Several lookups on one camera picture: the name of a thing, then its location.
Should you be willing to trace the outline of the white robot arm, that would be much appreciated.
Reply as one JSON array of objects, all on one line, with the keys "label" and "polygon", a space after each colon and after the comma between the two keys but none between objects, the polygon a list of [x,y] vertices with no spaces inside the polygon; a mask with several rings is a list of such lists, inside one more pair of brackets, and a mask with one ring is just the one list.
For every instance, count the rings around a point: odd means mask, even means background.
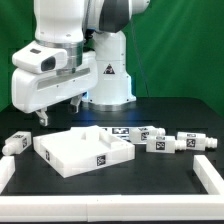
[{"label": "white robot arm", "polygon": [[48,124],[47,108],[64,100],[119,111],[133,102],[122,29],[150,0],[34,0],[35,40],[14,53],[12,103]]}]

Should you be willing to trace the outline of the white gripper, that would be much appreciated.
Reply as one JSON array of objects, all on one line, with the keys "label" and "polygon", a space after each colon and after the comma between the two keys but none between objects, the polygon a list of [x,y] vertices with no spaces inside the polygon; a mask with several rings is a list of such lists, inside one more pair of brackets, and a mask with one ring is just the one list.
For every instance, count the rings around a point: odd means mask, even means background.
[{"label": "white gripper", "polygon": [[76,114],[79,112],[82,100],[80,94],[95,87],[97,81],[98,71],[94,51],[83,54],[83,63],[75,72],[58,74],[52,71],[37,75],[16,69],[12,75],[12,103],[24,113],[36,111],[39,123],[47,126],[49,119],[45,107],[73,97],[68,109],[70,113]]}]

